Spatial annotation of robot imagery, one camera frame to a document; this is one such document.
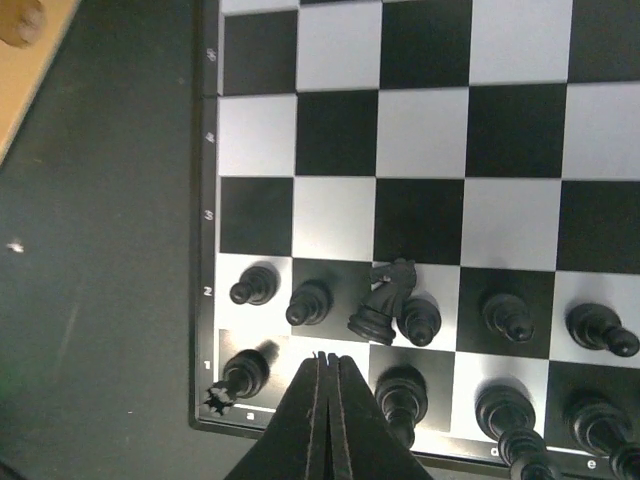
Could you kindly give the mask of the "black chess queen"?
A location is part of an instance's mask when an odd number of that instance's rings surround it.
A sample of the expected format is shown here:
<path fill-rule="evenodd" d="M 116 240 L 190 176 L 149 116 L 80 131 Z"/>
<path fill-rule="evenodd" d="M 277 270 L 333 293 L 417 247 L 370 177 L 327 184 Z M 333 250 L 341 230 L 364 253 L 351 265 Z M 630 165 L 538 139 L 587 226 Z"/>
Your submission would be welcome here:
<path fill-rule="evenodd" d="M 498 455 L 509 467 L 511 479 L 562 479 L 544 439 L 534 430 L 534 408 L 518 389 L 504 384 L 483 388 L 475 416 L 482 432 L 497 441 Z"/>

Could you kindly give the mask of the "black chess king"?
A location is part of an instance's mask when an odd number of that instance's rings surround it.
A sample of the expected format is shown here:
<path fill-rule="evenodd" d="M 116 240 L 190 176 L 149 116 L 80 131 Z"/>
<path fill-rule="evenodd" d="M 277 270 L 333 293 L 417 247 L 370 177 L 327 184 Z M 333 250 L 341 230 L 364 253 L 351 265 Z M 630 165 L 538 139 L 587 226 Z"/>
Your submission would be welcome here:
<path fill-rule="evenodd" d="M 616 479 L 639 478 L 639 441 L 630 416 L 599 394 L 568 401 L 564 421 L 573 440 L 584 451 L 606 457 Z"/>

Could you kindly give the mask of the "yellow metal tin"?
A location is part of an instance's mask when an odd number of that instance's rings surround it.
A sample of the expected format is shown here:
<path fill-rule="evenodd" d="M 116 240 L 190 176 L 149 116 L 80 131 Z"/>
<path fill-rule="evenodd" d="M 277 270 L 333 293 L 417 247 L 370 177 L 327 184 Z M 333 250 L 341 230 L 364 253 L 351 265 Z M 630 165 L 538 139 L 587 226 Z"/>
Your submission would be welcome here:
<path fill-rule="evenodd" d="M 61 46 L 77 1 L 1 3 L 1 156 L 5 157 Z"/>

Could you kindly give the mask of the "black chess rook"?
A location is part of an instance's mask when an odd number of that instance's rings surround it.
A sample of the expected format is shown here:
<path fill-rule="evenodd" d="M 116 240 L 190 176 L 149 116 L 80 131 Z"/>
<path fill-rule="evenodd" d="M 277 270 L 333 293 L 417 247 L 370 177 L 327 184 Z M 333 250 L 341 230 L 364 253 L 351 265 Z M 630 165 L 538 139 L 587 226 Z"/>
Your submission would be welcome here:
<path fill-rule="evenodd" d="M 206 389 L 203 404 L 213 415 L 224 416 L 238 399 L 257 395 L 269 376 L 269 364 L 258 350 L 242 350 L 225 364 L 221 379 Z"/>

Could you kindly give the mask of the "black chess bishop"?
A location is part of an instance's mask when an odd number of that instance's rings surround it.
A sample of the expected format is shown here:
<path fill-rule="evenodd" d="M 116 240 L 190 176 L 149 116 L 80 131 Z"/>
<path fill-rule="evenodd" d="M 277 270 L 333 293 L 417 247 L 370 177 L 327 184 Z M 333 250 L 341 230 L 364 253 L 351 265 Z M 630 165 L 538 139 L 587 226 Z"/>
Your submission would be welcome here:
<path fill-rule="evenodd" d="M 415 427 L 428 410 L 423 375 L 411 365 L 391 367 L 378 378 L 374 397 L 391 431 L 410 449 L 415 441 Z"/>

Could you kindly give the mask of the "black chess pawn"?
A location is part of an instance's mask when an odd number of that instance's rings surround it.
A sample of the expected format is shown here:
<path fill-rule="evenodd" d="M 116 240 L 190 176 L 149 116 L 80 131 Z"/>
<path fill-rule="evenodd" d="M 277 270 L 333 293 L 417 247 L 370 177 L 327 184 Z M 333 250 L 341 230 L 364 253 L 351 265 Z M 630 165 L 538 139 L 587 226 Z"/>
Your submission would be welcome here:
<path fill-rule="evenodd" d="M 397 326 L 400 333 L 414 346 L 425 347 L 439 333 L 441 322 L 440 311 L 434 303 L 424 298 L 411 297 L 402 307 Z"/>
<path fill-rule="evenodd" d="M 300 284 L 292 293 L 285 317 L 291 326 L 317 325 L 333 306 L 333 296 L 322 281 L 311 279 Z"/>
<path fill-rule="evenodd" d="M 260 306 L 268 303 L 279 287 L 279 276 L 272 268 L 255 265 L 246 269 L 229 291 L 231 301 L 237 305 Z"/>
<path fill-rule="evenodd" d="M 517 295 L 497 293 L 481 307 L 486 327 L 513 343 L 530 341 L 535 325 L 527 304 Z"/>
<path fill-rule="evenodd" d="M 639 353 L 639 337 L 625 328 L 619 315 L 605 305 L 576 305 L 567 313 L 565 325 L 571 338 L 582 348 L 606 350 L 622 358 Z"/>

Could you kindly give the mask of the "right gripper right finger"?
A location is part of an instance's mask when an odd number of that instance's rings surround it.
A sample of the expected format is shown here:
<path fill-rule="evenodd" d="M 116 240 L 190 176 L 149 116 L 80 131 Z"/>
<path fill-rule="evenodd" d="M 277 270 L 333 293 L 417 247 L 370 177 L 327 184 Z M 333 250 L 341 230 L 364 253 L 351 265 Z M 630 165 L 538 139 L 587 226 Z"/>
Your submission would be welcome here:
<path fill-rule="evenodd" d="M 330 479 L 429 479 L 401 445 L 354 360 L 328 355 L 327 473 Z"/>

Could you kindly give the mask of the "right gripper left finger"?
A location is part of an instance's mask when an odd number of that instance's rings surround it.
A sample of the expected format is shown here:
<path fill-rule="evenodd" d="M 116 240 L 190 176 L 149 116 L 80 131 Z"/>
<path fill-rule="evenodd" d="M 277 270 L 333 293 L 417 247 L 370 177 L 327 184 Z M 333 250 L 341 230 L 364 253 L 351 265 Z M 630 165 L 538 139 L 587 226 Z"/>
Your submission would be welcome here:
<path fill-rule="evenodd" d="M 312 480 L 328 475 L 328 364 L 317 353 L 301 362 L 261 438 L 229 479 Z"/>

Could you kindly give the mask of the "black and white chessboard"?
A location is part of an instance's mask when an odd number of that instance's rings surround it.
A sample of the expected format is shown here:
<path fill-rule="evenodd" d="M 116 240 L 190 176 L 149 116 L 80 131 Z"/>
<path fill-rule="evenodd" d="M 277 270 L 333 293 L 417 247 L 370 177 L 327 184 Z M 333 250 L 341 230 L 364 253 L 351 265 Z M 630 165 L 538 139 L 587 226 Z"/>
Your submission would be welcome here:
<path fill-rule="evenodd" d="M 529 398 L 564 475 L 608 479 L 565 405 L 599 394 L 639 435 L 639 355 L 582 348 L 565 317 L 614 310 L 639 336 L 639 5 L 635 1 L 202 1 L 196 17 L 201 153 L 194 163 L 190 423 L 256 439 L 299 364 L 348 355 L 370 387 L 397 365 L 424 377 L 414 454 L 432 468 L 500 474 L 475 419 L 486 383 Z M 347 328 L 372 267 L 414 260 L 410 297 L 440 311 L 425 347 Z M 251 266 L 279 276 L 237 305 Z M 291 326 L 317 279 L 333 306 Z M 509 293 L 533 338 L 490 331 Z M 270 376 L 224 415 L 203 404 L 225 364 L 258 350 Z"/>

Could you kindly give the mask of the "black chess knight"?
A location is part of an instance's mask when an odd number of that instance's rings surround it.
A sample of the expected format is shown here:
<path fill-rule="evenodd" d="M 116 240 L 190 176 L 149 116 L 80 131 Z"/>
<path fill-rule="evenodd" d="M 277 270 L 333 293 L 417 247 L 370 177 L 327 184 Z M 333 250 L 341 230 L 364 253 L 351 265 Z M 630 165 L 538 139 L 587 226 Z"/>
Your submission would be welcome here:
<path fill-rule="evenodd" d="M 417 283 L 415 261 L 399 258 L 374 266 L 369 282 L 376 287 L 362 298 L 347 328 L 365 340 L 391 346 L 396 336 L 392 319 L 401 314 Z"/>

